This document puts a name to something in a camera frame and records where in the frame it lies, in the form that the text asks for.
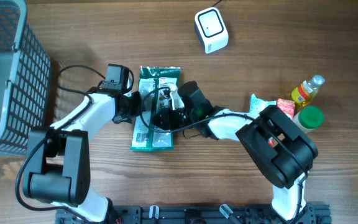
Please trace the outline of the red juice carton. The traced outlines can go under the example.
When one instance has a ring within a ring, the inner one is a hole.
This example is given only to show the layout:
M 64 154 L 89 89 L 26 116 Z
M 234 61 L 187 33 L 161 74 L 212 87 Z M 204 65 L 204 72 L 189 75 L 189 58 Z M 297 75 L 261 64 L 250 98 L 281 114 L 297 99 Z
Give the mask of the red juice carton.
M 295 116 L 294 101 L 279 98 L 276 102 L 276 106 L 279 107 L 291 120 L 293 120 Z

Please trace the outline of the green white 3M package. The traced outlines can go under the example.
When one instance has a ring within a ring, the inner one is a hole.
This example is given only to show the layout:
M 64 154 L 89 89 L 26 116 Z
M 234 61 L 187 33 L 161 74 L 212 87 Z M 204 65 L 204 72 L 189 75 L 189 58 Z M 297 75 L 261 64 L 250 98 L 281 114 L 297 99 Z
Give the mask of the green white 3M package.
M 142 98 L 158 88 L 178 84 L 181 68 L 179 67 L 141 67 L 138 91 Z M 131 143 L 132 151 L 158 152 L 174 149 L 172 133 L 156 133 L 151 128 L 150 119 L 161 109 L 169 108 L 172 101 L 168 89 L 160 90 L 147 97 L 143 117 L 136 117 Z

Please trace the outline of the light green wipes packet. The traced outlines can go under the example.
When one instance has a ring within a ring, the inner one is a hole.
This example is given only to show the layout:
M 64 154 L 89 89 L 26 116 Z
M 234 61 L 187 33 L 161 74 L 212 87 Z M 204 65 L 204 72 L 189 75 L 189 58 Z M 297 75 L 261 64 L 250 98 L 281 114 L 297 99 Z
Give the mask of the light green wipes packet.
M 260 99 L 260 98 L 256 97 L 255 94 L 252 94 L 250 96 L 249 113 L 253 113 L 253 114 L 260 113 L 266 107 L 268 107 L 270 105 L 276 105 L 276 104 L 277 104 L 276 101 L 263 100 L 263 99 Z

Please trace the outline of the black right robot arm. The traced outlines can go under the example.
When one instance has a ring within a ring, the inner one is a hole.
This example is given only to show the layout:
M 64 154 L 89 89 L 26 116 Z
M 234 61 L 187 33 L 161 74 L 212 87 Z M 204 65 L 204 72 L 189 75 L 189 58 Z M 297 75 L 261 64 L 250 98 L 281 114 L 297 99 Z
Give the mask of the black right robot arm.
M 277 106 L 257 114 L 213 106 L 195 81 L 156 88 L 168 106 L 150 119 L 156 133 L 195 128 L 205 138 L 238 141 L 263 176 L 273 185 L 272 208 L 296 223 L 306 207 L 304 184 L 318 156 L 315 143 Z

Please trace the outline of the green white round can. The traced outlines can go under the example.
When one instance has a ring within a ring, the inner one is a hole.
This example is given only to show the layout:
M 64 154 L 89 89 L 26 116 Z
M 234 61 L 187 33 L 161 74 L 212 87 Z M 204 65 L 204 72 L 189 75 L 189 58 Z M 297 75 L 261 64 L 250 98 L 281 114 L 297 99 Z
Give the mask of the green white round can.
M 315 106 L 306 106 L 294 116 L 293 122 L 307 134 L 323 124 L 324 114 Z

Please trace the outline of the red snack stick packet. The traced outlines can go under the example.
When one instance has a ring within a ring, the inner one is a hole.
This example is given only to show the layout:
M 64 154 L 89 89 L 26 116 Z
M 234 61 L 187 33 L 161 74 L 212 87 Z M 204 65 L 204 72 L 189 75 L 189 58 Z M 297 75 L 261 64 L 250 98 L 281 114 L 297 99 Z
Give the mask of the red snack stick packet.
M 275 140 L 274 140 L 273 138 L 269 138 L 268 144 L 269 144 L 270 146 L 274 147 L 274 146 L 275 146 Z

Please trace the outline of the yellow dish soap bottle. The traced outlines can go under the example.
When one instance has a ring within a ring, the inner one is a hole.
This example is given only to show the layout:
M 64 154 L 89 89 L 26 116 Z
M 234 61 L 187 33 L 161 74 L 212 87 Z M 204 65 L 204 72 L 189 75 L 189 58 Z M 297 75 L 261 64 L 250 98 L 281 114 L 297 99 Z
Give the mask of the yellow dish soap bottle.
M 290 99 L 295 102 L 297 108 L 302 108 L 312 102 L 324 83 L 325 79 L 322 75 L 315 75 L 294 88 L 290 93 Z

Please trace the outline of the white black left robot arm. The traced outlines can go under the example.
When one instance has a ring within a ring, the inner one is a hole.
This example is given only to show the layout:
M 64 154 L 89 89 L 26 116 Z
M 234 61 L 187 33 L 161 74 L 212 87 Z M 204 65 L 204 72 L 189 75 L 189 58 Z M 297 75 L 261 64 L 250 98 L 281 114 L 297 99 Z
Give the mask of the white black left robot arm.
M 48 128 L 33 128 L 17 175 L 17 201 L 33 211 L 69 213 L 76 222 L 119 223 L 112 201 L 90 186 L 90 140 L 110 121 L 130 123 L 141 103 L 138 91 L 92 87 L 68 116 Z

